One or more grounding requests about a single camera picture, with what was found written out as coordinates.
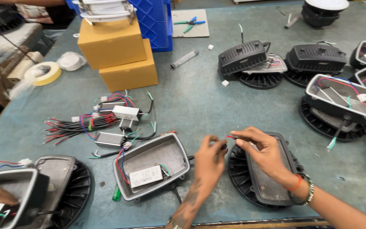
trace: masking tape roll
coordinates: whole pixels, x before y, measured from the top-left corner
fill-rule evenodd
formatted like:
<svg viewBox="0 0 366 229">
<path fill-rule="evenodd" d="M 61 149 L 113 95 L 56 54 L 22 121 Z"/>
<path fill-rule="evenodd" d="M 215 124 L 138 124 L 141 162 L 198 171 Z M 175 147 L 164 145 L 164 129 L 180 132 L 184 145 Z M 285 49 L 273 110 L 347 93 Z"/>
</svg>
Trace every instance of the masking tape roll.
<svg viewBox="0 0 366 229">
<path fill-rule="evenodd" d="M 28 69 L 24 78 L 34 81 L 36 86 L 43 86 L 55 81 L 60 75 L 61 68 L 56 62 L 42 62 Z"/>
</svg>

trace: cardboard box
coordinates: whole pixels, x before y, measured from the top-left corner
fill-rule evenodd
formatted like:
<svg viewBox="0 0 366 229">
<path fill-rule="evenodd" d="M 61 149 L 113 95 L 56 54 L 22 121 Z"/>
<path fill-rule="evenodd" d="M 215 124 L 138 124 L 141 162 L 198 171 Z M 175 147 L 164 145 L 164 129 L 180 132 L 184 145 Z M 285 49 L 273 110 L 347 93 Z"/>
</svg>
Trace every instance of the cardboard box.
<svg viewBox="0 0 366 229">
<path fill-rule="evenodd" d="M 81 22 L 77 42 L 93 70 L 146 60 L 141 30 L 136 16 L 128 20 Z"/>
<path fill-rule="evenodd" d="M 144 46 L 147 60 L 100 69 L 100 75 L 110 92 L 158 84 L 149 39 L 144 39 Z"/>
</svg>

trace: forearm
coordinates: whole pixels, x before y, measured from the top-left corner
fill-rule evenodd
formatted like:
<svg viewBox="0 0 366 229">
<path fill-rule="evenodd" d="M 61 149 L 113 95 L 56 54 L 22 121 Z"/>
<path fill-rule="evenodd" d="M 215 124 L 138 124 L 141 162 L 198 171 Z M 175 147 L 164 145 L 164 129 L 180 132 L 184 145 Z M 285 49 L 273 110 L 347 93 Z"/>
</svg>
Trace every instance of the forearm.
<svg viewBox="0 0 366 229">
<path fill-rule="evenodd" d="M 290 188 L 297 183 L 297 177 L 292 176 L 291 181 L 283 183 L 285 187 Z M 293 190 L 292 193 L 301 200 L 305 200 L 309 194 L 309 184 L 306 181 L 302 181 L 302 184 L 296 190 Z M 366 229 L 365 213 L 337 199 L 317 186 L 314 186 L 314 195 L 309 206 L 336 229 Z"/>
<path fill-rule="evenodd" d="M 14 3 L 38 7 L 55 7 L 66 4 L 65 0 L 13 0 Z"/>
<path fill-rule="evenodd" d="M 201 184 L 200 178 L 194 180 L 186 198 L 172 216 L 173 226 L 177 225 L 183 229 L 190 228 L 191 222 L 193 222 L 198 210 L 211 192 L 209 188 Z M 168 224 L 166 229 L 172 229 L 173 226 Z"/>
</svg>

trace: blue-handled pliers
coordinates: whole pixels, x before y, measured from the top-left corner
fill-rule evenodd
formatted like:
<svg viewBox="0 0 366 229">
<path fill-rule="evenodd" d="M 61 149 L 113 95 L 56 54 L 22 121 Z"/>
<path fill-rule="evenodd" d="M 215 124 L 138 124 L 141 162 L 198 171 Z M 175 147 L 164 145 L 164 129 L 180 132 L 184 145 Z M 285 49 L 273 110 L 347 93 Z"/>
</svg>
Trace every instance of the blue-handled pliers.
<svg viewBox="0 0 366 229">
<path fill-rule="evenodd" d="M 189 27 L 183 32 L 184 34 L 187 33 L 191 28 L 193 28 L 193 26 L 195 24 L 204 24 L 206 23 L 206 21 L 196 21 L 197 17 L 194 17 L 193 19 L 191 19 L 189 22 L 188 21 L 184 21 L 184 22 L 175 22 L 174 24 L 189 24 Z"/>
</svg>

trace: orange thread bracelet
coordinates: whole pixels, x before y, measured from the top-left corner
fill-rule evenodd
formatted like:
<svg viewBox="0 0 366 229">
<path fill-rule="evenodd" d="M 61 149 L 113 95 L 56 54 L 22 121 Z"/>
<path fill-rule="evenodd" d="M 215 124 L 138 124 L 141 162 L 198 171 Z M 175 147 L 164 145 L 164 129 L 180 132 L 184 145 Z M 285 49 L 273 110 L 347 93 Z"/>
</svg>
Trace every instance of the orange thread bracelet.
<svg viewBox="0 0 366 229">
<path fill-rule="evenodd" d="M 302 180 L 303 180 L 302 176 L 300 176 L 299 174 L 296 174 L 296 176 L 299 178 L 299 181 L 297 182 L 297 184 L 295 186 L 293 186 L 292 188 L 285 188 L 286 190 L 293 191 L 302 184 Z"/>
</svg>

